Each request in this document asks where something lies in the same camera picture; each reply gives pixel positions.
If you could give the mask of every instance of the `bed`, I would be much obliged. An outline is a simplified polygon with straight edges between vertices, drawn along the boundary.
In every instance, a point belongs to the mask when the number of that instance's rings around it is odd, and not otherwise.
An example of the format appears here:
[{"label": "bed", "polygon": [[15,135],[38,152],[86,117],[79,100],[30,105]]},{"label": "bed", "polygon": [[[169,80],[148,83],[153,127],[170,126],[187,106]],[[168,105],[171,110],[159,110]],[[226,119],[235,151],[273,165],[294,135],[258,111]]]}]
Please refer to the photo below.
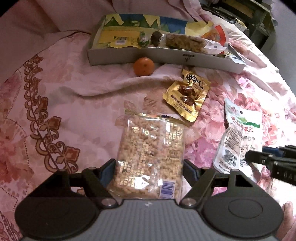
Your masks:
[{"label": "bed", "polygon": [[[70,10],[68,1],[54,5],[20,0],[0,19],[7,34],[0,39],[1,240],[21,238],[14,220],[16,206],[57,169],[76,173],[116,158],[125,108],[175,113],[162,93],[173,81],[182,80],[182,66],[158,64],[151,76],[136,77],[132,64],[89,65],[86,48],[91,29],[103,14],[120,9],[162,15],[160,9],[166,8],[168,17],[211,19],[225,25],[230,44],[247,66],[241,74],[194,68],[211,82],[186,134],[185,158],[196,166],[212,165],[225,131],[225,98],[262,112],[264,145],[296,144],[296,98],[279,70],[240,30],[204,12],[198,1],[163,0],[158,7],[145,6],[148,1],[142,6],[135,1],[77,1]],[[23,37],[16,40],[13,31]],[[295,199],[295,187],[272,181],[265,167],[258,185],[280,205]],[[185,182],[183,186],[186,193],[190,186]],[[83,193],[80,188],[74,191]]]}]

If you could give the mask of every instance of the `white logo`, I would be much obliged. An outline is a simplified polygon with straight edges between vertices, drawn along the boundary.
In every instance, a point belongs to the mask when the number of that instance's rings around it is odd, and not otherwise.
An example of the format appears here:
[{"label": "white logo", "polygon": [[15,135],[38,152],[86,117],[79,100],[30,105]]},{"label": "white logo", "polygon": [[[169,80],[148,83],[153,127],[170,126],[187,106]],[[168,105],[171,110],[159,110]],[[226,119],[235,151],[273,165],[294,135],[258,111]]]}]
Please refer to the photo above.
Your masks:
[{"label": "white logo", "polygon": [[146,207],[149,207],[150,205],[153,205],[153,203],[152,202],[145,203]]}]

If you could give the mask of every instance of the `black circular cover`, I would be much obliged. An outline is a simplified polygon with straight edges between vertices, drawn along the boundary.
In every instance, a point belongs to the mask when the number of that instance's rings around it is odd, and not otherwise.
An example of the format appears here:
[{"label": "black circular cover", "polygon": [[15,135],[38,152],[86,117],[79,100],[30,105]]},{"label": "black circular cover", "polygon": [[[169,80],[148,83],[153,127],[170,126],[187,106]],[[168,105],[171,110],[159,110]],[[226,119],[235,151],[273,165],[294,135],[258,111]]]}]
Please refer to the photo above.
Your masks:
[{"label": "black circular cover", "polygon": [[203,216],[213,228],[226,235],[258,238],[278,229],[283,212],[270,197],[236,198],[221,193],[208,199],[203,207]]},{"label": "black circular cover", "polygon": [[34,239],[65,239],[84,231],[97,216],[91,200],[73,197],[27,197],[16,208],[21,232]]}]

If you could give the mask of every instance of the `blue barcode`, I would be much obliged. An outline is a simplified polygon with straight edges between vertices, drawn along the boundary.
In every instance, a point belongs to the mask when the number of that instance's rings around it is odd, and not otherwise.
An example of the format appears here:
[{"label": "blue barcode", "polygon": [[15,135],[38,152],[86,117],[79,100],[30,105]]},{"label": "blue barcode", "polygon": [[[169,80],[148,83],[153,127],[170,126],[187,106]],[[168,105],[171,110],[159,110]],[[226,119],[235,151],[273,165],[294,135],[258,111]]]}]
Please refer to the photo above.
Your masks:
[{"label": "blue barcode", "polygon": [[174,192],[175,192],[175,181],[163,180],[159,198],[172,199],[174,198]]}]

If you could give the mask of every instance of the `tangerine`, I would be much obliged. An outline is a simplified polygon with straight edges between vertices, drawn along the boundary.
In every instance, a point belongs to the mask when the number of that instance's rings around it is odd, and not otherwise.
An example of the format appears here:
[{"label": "tangerine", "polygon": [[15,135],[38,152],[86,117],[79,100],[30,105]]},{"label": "tangerine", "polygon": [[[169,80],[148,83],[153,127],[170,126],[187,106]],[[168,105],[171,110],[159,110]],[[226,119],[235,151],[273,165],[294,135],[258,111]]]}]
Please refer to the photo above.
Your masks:
[{"label": "tangerine", "polygon": [[154,72],[154,62],[150,58],[139,58],[133,64],[133,70],[137,76],[148,76]]}]

